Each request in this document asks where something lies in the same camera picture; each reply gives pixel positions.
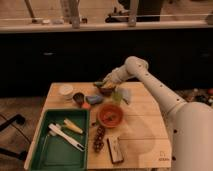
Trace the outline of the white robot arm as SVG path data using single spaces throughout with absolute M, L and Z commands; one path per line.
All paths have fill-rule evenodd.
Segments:
M 121 84 L 137 78 L 173 122 L 171 171 L 213 171 L 213 108 L 187 102 L 148 71 L 136 56 L 108 73 L 104 82 Z

